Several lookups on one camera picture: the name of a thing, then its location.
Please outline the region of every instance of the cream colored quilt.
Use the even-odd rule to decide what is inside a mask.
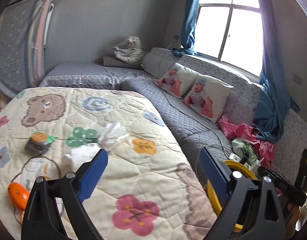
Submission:
[[[28,191],[37,176],[62,177],[61,158],[95,142],[108,123],[129,136],[108,152],[108,166],[83,205],[104,239],[201,240],[216,215],[180,146],[151,102],[128,91],[33,88],[19,93],[0,113],[0,219],[21,236],[19,211],[8,197],[14,179]],[[31,134],[57,137],[43,157],[24,150]],[[63,204],[68,236],[76,239]]]

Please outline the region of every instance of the light green cloth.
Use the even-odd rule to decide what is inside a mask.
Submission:
[[[233,150],[236,155],[238,155],[240,158],[244,157],[244,153],[241,150],[241,148],[245,149],[249,152],[249,159],[248,164],[252,166],[257,160],[257,155],[255,154],[254,150],[252,149],[252,146],[248,142],[244,142],[241,138],[236,138],[232,142]]]

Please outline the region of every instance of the yellow ring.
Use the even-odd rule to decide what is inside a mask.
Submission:
[[[232,160],[226,160],[226,161],[224,161],[224,163],[226,163],[229,168],[240,171],[243,175],[245,175],[249,179],[257,179],[256,176],[249,169],[247,169],[245,166],[243,166],[242,164],[240,164],[238,162],[235,162],[235,161],[232,161]],[[219,216],[219,214],[222,210],[222,207],[221,207],[220,202],[217,198],[217,195],[216,195],[216,193],[215,193],[215,191],[212,187],[212,184],[210,183],[209,180],[207,180],[207,187],[206,187],[205,191],[207,193],[207,196],[210,200],[210,203],[212,205],[214,212],[216,213],[217,216]],[[234,232],[239,232],[242,228],[243,228],[242,225],[235,224]]]

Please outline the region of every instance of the silver screw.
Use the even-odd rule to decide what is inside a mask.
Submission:
[[[66,177],[67,177],[68,179],[72,179],[74,176],[76,176],[76,174],[75,174],[74,172],[72,172],[72,171],[70,171],[70,172],[68,172],[68,173],[66,174]]]
[[[240,179],[243,175],[239,171],[234,171],[233,176],[237,179]]]
[[[270,183],[271,182],[271,178],[269,178],[268,176],[264,177],[264,181]]]
[[[36,182],[37,182],[37,183],[43,182],[43,177],[40,176],[40,177],[36,178]]]

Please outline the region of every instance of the wall outlet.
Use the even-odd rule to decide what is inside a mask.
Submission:
[[[299,84],[299,85],[301,86],[301,84],[302,84],[302,78],[301,78],[301,77],[299,77],[299,76],[297,76],[297,75],[295,74],[293,80],[294,80],[297,84]]]

